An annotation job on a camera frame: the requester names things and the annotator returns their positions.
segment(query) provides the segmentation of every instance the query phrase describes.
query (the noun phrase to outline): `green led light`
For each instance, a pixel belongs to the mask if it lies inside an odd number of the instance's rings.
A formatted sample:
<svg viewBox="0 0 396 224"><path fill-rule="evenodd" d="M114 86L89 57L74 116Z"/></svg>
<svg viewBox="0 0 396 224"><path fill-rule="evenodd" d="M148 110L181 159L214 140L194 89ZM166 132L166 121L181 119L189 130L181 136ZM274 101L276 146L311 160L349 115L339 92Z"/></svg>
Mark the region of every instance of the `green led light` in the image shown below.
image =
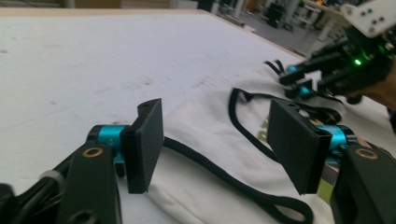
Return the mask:
<svg viewBox="0 0 396 224"><path fill-rule="evenodd" d="M382 54L385 54L387 52L387 50L380 45L378 45L378 48L379 48L379 52L381 52Z"/></svg>
<svg viewBox="0 0 396 224"><path fill-rule="evenodd" d="M355 64L356 65L361 65L361 61L357 59L357 60L355 60Z"/></svg>

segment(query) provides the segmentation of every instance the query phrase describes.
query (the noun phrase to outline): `black plastic housing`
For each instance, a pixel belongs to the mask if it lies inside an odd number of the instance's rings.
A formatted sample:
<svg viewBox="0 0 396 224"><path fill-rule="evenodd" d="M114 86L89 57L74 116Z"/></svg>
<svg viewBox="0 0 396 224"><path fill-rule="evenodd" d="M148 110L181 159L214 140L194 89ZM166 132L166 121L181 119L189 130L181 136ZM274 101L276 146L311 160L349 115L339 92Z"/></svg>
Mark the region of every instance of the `black plastic housing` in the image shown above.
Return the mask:
<svg viewBox="0 0 396 224"><path fill-rule="evenodd" d="M272 100L267 141L297 191L316 193L332 135L299 111L291 102Z"/></svg>
<svg viewBox="0 0 396 224"><path fill-rule="evenodd" d="M335 223L396 223L396 162L383 149L346 150L332 192Z"/></svg>
<svg viewBox="0 0 396 224"><path fill-rule="evenodd" d="M161 99L137 107L138 118L121 133L125 173L129 193L148 190L155 165L163 147Z"/></svg>
<svg viewBox="0 0 396 224"><path fill-rule="evenodd" d="M114 173L109 146L84 145L76 150L55 223L121 223Z"/></svg>

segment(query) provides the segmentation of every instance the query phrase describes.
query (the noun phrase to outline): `white robot part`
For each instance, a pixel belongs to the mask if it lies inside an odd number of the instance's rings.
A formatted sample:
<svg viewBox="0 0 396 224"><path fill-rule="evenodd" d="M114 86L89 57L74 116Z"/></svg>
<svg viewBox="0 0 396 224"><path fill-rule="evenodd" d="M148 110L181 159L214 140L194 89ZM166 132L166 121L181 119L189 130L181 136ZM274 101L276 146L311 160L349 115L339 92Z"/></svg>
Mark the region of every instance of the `white robot part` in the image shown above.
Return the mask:
<svg viewBox="0 0 396 224"><path fill-rule="evenodd" d="M343 5L344 17L369 38L381 35L396 24L396 1L374 0L358 7Z"/></svg>

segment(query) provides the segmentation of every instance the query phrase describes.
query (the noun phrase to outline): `white tabletop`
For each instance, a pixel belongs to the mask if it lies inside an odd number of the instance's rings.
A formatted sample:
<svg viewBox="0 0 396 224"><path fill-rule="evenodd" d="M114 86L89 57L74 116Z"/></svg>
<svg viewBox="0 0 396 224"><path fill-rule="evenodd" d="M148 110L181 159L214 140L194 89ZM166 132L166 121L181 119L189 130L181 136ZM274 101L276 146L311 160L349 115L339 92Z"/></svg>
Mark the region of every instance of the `white tabletop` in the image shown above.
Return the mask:
<svg viewBox="0 0 396 224"><path fill-rule="evenodd" d="M265 60L299 58L203 11L0 8L0 181L17 194L96 124L166 116ZM119 184L124 223L176 223Z"/></svg>

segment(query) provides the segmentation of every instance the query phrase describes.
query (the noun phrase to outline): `white fabric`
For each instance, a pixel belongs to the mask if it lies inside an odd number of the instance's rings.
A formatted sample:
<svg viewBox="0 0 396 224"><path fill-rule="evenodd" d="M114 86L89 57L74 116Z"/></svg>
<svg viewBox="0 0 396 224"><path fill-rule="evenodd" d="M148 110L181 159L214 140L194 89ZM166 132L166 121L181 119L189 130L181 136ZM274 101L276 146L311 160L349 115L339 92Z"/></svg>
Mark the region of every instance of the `white fabric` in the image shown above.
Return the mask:
<svg viewBox="0 0 396 224"><path fill-rule="evenodd" d="M329 205L317 195L300 196L282 166L263 155L232 125L228 115L232 87L283 97L276 76L264 66L244 74L231 86L181 105L165 118L165 135L197 150L255 189L308 203L314 211L314 223L333 223ZM238 104L238 119L257 136L269 105L269 100ZM243 194L168 148L158 160L148 195L181 223L277 223Z"/></svg>

